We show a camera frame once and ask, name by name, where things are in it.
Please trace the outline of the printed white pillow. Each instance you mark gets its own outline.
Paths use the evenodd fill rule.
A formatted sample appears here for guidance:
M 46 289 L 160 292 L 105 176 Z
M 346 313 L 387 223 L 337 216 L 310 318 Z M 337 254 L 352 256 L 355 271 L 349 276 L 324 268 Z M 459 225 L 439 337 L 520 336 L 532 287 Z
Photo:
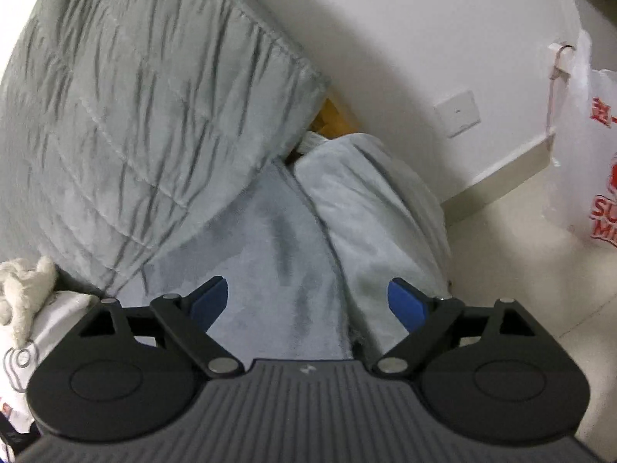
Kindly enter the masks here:
M 29 338 L 21 348 L 13 346 L 9 328 L 1 327 L 1 413 L 18 432 L 25 433 L 34 421 L 26 389 L 35 369 L 97 301 L 96 296 L 88 294 L 53 293 L 35 316 Z

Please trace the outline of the cream plush toy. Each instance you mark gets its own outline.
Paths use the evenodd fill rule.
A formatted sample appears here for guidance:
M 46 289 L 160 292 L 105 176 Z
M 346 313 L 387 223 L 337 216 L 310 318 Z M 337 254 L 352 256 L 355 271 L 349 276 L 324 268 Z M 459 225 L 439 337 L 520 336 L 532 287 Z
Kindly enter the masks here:
M 1 325 L 9 328 L 12 345 L 23 348 L 34 317 L 56 285 L 56 265 L 42 256 L 34 267 L 22 258 L 1 264 Z

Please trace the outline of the dark grey fleece blanket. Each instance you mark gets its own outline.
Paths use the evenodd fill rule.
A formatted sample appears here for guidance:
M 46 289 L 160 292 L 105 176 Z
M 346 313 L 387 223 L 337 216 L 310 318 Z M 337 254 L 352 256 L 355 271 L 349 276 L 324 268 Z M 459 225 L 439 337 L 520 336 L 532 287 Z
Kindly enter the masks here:
M 175 249 L 119 292 L 125 306 L 185 296 L 214 276 L 228 303 L 208 333 L 245 365 L 351 355 L 342 275 L 322 224 L 291 171 L 276 161 Z

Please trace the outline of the white plastic shopping bag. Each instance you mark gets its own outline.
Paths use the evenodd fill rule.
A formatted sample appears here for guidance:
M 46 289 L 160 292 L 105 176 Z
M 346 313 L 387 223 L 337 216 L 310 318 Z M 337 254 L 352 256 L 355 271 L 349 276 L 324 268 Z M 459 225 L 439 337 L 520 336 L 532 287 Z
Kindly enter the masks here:
M 558 62 L 568 76 L 552 124 L 547 218 L 595 246 L 616 249 L 616 73 L 592 67 L 578 35 Z

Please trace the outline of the grey quilted blanket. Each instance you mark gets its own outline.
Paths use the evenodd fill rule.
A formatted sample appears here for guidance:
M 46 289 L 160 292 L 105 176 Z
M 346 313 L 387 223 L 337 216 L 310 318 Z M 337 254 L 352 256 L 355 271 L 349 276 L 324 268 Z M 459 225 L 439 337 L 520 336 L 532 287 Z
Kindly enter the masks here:
M 329 83 L 257 0 L 37 0 L 1 81 L 1 255 L 116 294 L 287 154 Z

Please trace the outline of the white wall socket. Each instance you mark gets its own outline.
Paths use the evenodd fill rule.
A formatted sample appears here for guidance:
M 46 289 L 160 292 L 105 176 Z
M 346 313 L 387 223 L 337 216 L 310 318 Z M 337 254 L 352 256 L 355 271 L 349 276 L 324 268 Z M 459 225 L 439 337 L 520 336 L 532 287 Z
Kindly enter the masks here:
M 434 111 L 447 138 L 454 138 L 481 122 L 480 111 L 470 89 L 439 101 Z

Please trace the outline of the yellow wooden bed frame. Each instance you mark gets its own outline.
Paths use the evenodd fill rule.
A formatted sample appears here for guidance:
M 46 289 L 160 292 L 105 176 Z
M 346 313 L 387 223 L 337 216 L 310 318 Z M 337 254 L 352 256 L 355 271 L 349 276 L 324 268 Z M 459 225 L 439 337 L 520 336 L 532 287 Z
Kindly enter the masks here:
M 322 108 L 310 124 L 310 130 L 326 139 L 336 139 L 357 131 L 329 98 L 325 99 Z

